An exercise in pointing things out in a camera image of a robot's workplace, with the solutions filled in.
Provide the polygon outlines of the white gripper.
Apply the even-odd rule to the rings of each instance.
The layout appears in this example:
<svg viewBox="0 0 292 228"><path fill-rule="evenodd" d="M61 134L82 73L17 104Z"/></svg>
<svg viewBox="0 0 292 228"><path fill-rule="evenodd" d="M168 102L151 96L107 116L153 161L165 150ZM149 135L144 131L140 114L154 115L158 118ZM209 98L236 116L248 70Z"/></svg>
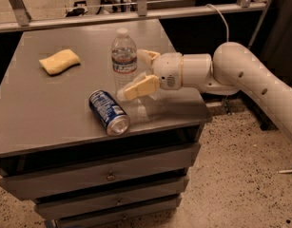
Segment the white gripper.
<svg viewBox="0 0 292 228"><path fill-rule="evenodd" d="M118 100L131 101L152 94L159 87L164 90L178 90L182 87L183 55L181 53L169 52L160 55L157 51L138 49L137 58L147 67L153 67L153 73L156 76L139 75L131 83L117 91Z"/></svg>

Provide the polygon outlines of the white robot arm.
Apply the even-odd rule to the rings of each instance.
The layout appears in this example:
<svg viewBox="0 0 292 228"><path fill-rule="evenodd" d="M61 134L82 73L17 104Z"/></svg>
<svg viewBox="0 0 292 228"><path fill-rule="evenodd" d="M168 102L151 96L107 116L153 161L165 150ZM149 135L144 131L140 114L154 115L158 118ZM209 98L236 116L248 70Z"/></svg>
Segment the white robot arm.
<svg viewBox="0 0 292 228"><path fill-rule="evenodd" d="M246 47L235 42L218 46L212 55L158 52L140 49L149 67L117 91L131 101L158 89L194 87L201 93L233 95L242 91L292 142L292 87L278 79Z"/></svg>

